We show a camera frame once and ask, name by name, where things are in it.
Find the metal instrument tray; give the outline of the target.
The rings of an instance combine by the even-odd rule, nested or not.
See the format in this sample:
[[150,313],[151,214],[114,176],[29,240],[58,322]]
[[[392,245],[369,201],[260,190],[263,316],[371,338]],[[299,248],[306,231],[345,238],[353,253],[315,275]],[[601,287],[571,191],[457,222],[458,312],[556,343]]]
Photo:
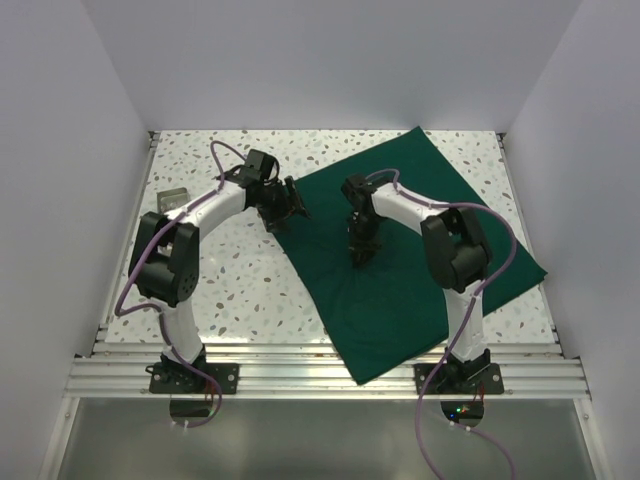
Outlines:
[[181,208],[190,201],[190,194],[186,187],[177,187],[159,191],[156,194],[156,211],[165,214],[176,208]]

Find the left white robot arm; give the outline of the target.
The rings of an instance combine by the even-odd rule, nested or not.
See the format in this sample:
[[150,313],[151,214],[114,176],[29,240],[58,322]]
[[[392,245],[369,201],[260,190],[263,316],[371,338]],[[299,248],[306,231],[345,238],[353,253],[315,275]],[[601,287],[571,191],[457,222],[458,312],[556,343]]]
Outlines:
[[254,208],[264,227],[276,232],[286,221],[310,216],[292,177],[279,179],[269,170],[237,165],[220,176],[218,187],[167,214],[142,216],[126,283],[148,301],[123,307],[127,315],[151,309],[158,314],[164,351],[161,362],[173,367],[172,379],[185,392],[201,390],[208,379],[204,345],[191,303],[200,278],[200,244],[226,220]]

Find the green surgical drape cloth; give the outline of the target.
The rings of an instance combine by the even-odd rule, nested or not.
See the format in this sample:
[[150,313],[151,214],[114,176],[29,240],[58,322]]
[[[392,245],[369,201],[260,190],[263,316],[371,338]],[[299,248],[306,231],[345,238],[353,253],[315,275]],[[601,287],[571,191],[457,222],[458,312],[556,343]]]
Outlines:
[[394,220],[381,224],[379,251],[356,268],[349,253],[352,209],[345,179],[386,168],[436,201],[482,200],[420,128],[298,180],[308,219],[295,215],[276,239],[308,290],[352,379],[363,385],[445,341],[445,296],[427,267],[421,236]]

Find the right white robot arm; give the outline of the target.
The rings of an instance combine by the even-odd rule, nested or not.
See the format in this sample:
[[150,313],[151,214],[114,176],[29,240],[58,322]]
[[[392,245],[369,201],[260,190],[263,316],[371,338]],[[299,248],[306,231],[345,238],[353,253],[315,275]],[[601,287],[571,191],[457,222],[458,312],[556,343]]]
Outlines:
[[488,278],[492,252],[473,209],[421,196],[393,179],[362,174],[347,177],[341,192],[352,207],[348,234],[355,267],[380,249],[378,231],[387,219],[421,236],[428,271],[445,295],[450,335],[443,373],[451,389],[470,391],[491,363],[482,295],[476,289]]

